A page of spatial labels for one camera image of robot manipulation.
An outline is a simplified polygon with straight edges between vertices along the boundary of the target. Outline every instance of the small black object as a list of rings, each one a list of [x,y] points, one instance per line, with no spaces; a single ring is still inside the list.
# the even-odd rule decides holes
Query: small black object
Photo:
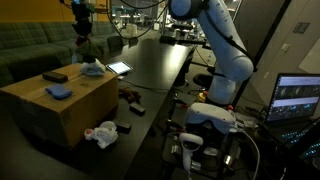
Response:
[[[113,122],[117,126],[117,131],[123,132],[123,133],[130,132],[131,124],[124,122],[124,121],[118,121],[118,120],[113,120]]]
[[[56,82],[56,83],[64,83],[68,81],[68,76],[59,74],[56,72],[52,72],[52,71],[42,73],[42,77],[45,80]]]
[[[140,116],[143,116],[146,110],[142,106],[140,106],[139,104],[133,102],[130,104],[130,111],[132,111]]]

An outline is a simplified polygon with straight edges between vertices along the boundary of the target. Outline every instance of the floor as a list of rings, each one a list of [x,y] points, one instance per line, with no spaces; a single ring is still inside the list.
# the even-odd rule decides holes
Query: floor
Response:
[[[143,39],[158,39],[160,37],[160,33],[155,30],[150,30],[147,34],[139,38],[139,40]],[[211,51],[202,49],[201,47],[197,48],[198,52],[196,51],[194,54],[193,62],[196,62],[198,64],[191,64],[190,71],[186,75],[186,79],[189,81],[190,85],[179,87],[183,92],[187,93],[190,89],[198,89],[200,88],[196,84],[192,82],[192,78],[195,74],[201,72],[201,73],[207,73],[205,65],[208,64],[214,64],[215,59]],[[158,113],[158,118],[155,120],[153,125],[153,130],[155,132],[150,131],[150,135],[147,136],[140,147],[140,150],[134,160],[134,162],[131,165],[131,168],[127,174],[127,179],[161,179],[162,177],[162,152],[161,152],[161,143],[163,140],[162,136],[162,129],[164,127],[164,122],[166,121],[167,112],[168,112],[168,103],[170,102],[170,97],[167,99],[163,105],[162,110]],[[238,106],[242,107],[252,107],[260,110],[262,108],[259,103],[261,103],[262,100],[259,98],[257,93],[255,92],[252,85],[249,83],[248,86],[245,89],[245,92],[242,95],[242,98],[238,102]],[[0,117],[9,116],[6,113],[0,110]],[[10,122],[1,122],[0,130],[5,131],[6,134],[10,134],[11,132],[19,132],[18,128],[14,125],[13,121]],[[0,141],[8,141],[10,142],[10,149],[11,150],[18,150],[19,146],[21,146],[22,143],[26,143],[25,141],[19,141],[17,142],[16,139],[21,139],[23,134],[21,133],[11,133],[12,135],[9,137],[0,137]],[[22,174],[27,175],[24,179],[44,179],[43,177],[48,177],[48,174],[52,174],[52,178],[50,179],[57,179],[56,177],[59,177],[59,174],[56,174],[55,170],[59,169],[58,172],[65,172],[64,174],[67,174],[68,177],[66,179],[90,179],[89,176],[84,174],[83,172],[68,167],[63,162],[59,162],[55,160],[55,157],[47,156],[43,154],[42,157],[39,157],[39,159],[33,159],[32,154],[35,153],[36,148],[33,147],[30,143],[28,143],[28,148],[25,149],[24,152],[20,154],[19,157],[15,157],[14,159],[10,159],[10,154],[12,153],[11,150],[7,150],[6,147],[1,147],[0,149],[0,156],[1,159],[5,159],[6,161],[14,161],[17,165],[23,164],[23,161],[32,161],[34,166],[30,167],[19,167],[17,170],[17,173],[8,174],[3,172],[3,169],[10,169],[11,172],[15,172],[15,168],[17,167],[6,167],[5,164],[1,162],[0,165],[0,179],[19,179],[19,172]],[[176,169],[173,174],[172,179],[187,179],[186,173],[182,169]],[[244,176],[238,176],[230,179],[247,179]]]

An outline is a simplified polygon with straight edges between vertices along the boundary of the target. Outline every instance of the green couch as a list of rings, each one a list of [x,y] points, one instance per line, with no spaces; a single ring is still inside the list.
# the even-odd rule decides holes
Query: green couch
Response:
[[[13,83],[7,66],[43,56],[56,56],[65,66],[71,64],[76,49],[72,22],[0,23],[0,87]],[[117,35],[109,22],[93,23],[91,41],[104,52],[107,38]]]

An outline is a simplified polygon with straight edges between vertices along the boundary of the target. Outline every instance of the screen display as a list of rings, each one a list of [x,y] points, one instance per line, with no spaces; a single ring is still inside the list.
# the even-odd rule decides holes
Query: screen display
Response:
[[[313,116],[320,98],[320,75],[279,74],[267,122]]]
[[[106,67],[116,74],[122,74],[132,69],[131,66],[129,66],[128,64],[122,61],[112,63],[112,64],[107,64]]]

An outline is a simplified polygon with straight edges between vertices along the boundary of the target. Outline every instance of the black table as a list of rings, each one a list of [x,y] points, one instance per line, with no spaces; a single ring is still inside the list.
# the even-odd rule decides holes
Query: black table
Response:
[[[96,145],[96,141],[83,140],[72,151],[68,151],[49,142],[39,142],[32,135],[23,136],[10,115],[0,108],[0,161],[3,166],[0,169],[1,177],[123,179],[188,52],[189,48],[184,46],[144,40],[133,47],[125,46],[122,51],[110,53],[101,60],[104,64],[123,60],[133,67],[124,80],[162,89],[150,90],[131,86],[141,94],[141,105],[146,108],[146,113],[142,117],[134,114],[129,111],[128,103],[119,99],[114,117],[109,118],[129,122],[132,129],[129,134],[119,133],[118,140],[104,150]]]

